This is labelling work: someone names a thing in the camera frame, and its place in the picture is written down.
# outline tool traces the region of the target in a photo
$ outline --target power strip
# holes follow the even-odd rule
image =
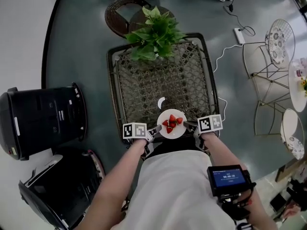
[[[240,44],[245,44],[244,36],[243,36],[242,32],[240,31],[240,29],[235,28],[234,31],[235,31],[236,38],[237,38],[238,42]]]

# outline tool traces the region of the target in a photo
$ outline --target white shirt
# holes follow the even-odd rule
[[[112,230],[234,230],[212,196],[209,157],[185,150],[156,155],[142,166],[126,218]]]

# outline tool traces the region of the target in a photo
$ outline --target small screen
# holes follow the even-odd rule
[[[245,179],[240,169],[227,171],[213,171],[216,186],[230,186],[245,183]]]

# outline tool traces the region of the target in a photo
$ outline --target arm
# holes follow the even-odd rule
[[[75,230],[110,230],[120,221],[126,199],[146,140],[138,139],[104,178],[83,221]]]
[[[214,133],[202,134],[201,138],[209,149],[216,166],[240,164],[243,170],[247,169]],[[256,190],[254,190],[251,200],[252,204],[245,207],[250,211],[248,222],[259,230],[277,230],[275,222],[265,212]]]

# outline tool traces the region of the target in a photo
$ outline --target green potted plant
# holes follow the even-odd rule
[[[130,43],[141,43],[132,49],[131,58],[155,60],[158,56],[172,56],[172,45],[185,36],[176,28],[175,18],[169,17],[169,12],[161,15],[157,7],[142,10],[147,17],[144,27],[126,35]]]

